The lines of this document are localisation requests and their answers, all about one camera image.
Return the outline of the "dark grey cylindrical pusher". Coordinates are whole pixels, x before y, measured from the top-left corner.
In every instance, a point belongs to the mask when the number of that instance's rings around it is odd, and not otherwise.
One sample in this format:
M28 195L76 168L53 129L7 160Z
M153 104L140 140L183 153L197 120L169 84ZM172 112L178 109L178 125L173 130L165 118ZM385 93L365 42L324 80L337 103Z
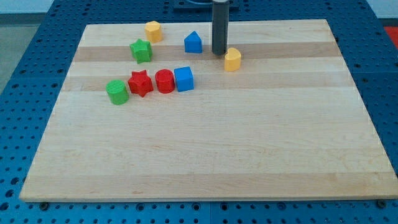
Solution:
M229 1L212 0L212 52L226 53L228 42Z

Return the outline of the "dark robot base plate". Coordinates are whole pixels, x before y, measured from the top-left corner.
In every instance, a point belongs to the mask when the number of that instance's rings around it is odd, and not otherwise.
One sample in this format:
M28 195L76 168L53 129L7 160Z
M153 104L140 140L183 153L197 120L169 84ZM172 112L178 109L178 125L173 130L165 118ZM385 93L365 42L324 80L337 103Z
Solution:
M189 10L212 10L212 0L170 0L170 4L174 11L189 11Z

